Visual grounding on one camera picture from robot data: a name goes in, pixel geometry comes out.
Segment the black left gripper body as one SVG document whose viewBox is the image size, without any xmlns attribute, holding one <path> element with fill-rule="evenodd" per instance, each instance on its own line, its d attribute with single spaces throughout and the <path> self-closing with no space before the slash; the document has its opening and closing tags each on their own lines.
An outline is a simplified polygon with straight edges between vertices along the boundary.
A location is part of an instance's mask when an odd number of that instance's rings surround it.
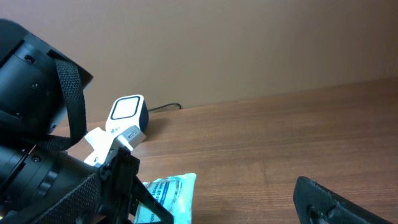
<svg viewBox="0 0 398 224">
<path fill-rule="evenodd" d="M 99 170 L 98 215 L 102 219 L 98 223 L 131 223 L 129 217 L 136 214 L 139 203 L 132 195 L 139 161 L 123 148 L 113 152 L 116 155 Z"/>
</svg>

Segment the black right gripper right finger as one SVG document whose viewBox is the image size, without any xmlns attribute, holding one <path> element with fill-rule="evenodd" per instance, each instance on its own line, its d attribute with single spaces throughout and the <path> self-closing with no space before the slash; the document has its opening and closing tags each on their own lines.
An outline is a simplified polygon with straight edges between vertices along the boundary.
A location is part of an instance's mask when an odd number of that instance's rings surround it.
<svg viewBox="0 0 398 224">
<path fill-rule="evenodd" d="M 301 224 L 391 224 L 305 176 L 297 179 L 293 201 Z"/>
</svg>

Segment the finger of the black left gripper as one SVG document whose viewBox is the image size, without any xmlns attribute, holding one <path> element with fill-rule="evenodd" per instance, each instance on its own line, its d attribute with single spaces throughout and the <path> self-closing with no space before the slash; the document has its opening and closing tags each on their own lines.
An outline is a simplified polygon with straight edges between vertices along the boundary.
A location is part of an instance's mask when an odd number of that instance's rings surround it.
<svg viewBox="0 0 398 224">
<path fill-rule="evenodd" d="M 166 181 L 156 182 L 152 190 L 148 190 L 138 177 L 133 178 L 130 193 L 129 213 L 138 217 L 141 204 L 150 210 L 149 223 L 173 224 L 174 216 L 164 207 L 164 201 L 169 189 Z"/>
</svg>

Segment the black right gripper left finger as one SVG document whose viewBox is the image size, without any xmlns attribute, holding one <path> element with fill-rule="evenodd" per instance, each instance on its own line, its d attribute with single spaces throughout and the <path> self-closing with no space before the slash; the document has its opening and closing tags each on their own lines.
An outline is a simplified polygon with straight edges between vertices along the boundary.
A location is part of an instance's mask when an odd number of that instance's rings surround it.
<svg viewBox="0 0 398 224">
<path fill-rule="evenodd" d="M 6 216 L 1 223 L 75 223 L 77 219 L 85 215 L 88 217 L 87 222 L 90 222 L 98 206 L 100 194 L 100 179 L 96 174 L 91 174 L 61 198 L 43 199 L 17 213 Z"/>
</svg>

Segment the mint wet wipes packet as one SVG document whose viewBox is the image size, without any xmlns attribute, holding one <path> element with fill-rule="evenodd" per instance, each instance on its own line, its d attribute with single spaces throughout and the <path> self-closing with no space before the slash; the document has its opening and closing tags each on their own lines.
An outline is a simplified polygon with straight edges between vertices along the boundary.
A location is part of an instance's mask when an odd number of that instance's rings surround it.
<svg viewBox="0 0 398 224">
<path fill-rule="evenodd" d="M 187 173 L 143 184 L 156 201 L 174 216 L 174 224 L 191 224 L 196 177 L 195 173 Z"/>
</svg>

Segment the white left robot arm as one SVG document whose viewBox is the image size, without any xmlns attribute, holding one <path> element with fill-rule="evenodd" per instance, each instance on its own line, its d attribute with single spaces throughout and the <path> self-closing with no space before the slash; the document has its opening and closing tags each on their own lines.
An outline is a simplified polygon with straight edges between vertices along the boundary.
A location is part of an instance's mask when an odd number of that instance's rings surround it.
<svg viewBox="0 0 398 224">
<path fill-rule="evenodd" d="M 128 223 L 140 205 L 158 223 L 173 215 L 137 177 L 127 144 L 147 129 L 142 96 L 118 100 L 126 124 L 92 164 L 68 155 L 87 132 L 83 91 L 92 76 L 9 19 L 1 20 L 1 222 Z"/>
</svg>

